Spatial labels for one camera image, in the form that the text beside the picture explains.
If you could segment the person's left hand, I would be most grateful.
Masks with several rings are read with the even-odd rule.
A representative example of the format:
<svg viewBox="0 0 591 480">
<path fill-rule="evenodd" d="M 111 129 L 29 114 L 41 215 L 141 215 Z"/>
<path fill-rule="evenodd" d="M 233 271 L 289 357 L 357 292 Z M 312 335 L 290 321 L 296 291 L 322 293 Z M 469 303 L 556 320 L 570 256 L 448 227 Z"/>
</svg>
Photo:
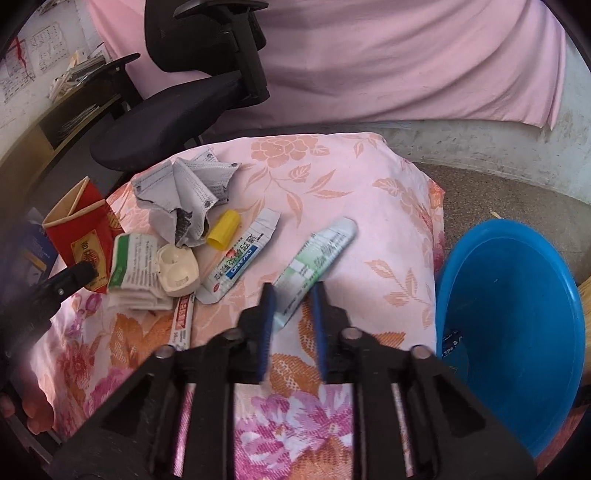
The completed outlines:
<svg viewBox="0 0 591 480">
<path fill-rule="evenodd" d="M 54 422 L 54 411 L 45 396 L 41 399 L 25 401 L 23 410 L 27 417 L 28 429 L 35 435 L 47 432 L 52 429 Z M 16 408 L 12 400 L 1 395 L 1 413 L 5 419 L 15 415 Z"/>
</svg>

